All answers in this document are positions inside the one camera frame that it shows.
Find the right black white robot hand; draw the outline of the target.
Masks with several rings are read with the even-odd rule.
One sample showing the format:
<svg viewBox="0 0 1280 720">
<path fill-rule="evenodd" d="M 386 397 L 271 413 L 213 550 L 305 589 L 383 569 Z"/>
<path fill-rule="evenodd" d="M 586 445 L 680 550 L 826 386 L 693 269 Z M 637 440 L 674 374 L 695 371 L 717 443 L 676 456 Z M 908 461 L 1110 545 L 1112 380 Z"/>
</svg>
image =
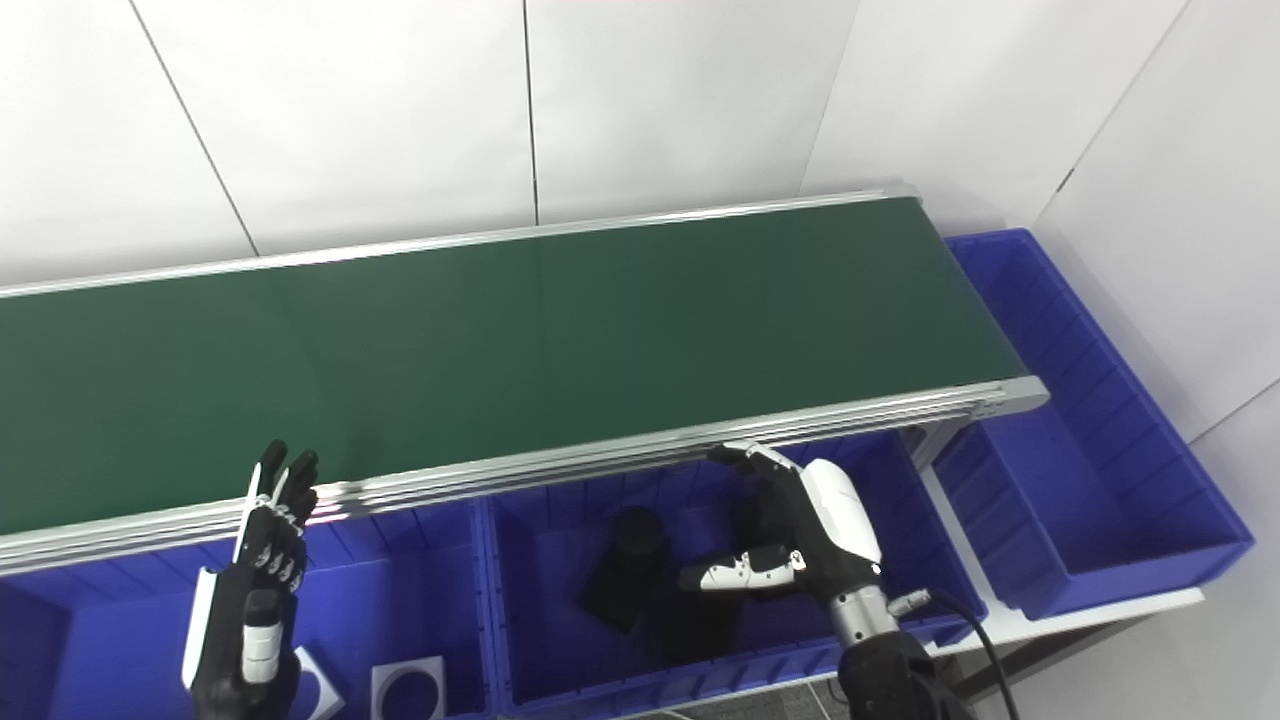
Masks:
<svg viewBox="0 0 1280 720">
<path fill-rule="evenodd" d="M 856 603 L 874 615 L 890 612 L 881 585 L 879 541 L 844 469 L 824 459 L 801 466 L 754 441 L 724 442 L 708 457 L 764 480 L 783 539 L 685 568 L 678 574 L 681 591 L 796 585 L 823 605 Z"/>
</svg>

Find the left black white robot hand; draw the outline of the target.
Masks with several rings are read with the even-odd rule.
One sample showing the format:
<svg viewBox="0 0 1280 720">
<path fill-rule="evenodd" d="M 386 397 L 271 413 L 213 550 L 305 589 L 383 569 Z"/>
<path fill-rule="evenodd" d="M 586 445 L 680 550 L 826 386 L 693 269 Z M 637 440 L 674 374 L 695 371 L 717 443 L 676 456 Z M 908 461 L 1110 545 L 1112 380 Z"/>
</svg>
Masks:
<svg viewBox="0 0 1280 720">
<path fill-rule="evenodd" d="M 283 719 L 300 687 L 293 650 L 317 503 L 317 455 L 274 439 L 253 465 L 230 561 L 197 574 L 180 669 L 196 719 Z"/>
</svg>

